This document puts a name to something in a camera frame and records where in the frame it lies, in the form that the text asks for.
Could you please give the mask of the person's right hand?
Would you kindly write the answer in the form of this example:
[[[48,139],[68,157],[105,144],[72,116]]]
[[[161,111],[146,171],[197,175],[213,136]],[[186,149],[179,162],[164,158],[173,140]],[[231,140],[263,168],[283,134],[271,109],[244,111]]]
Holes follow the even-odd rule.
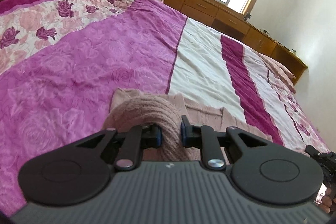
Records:
[[[327,188],[321,200],[315,202],[315,204],[327,214],[334,214],[335,212],[335,198],[331,198],[331,192],[332,189]]]

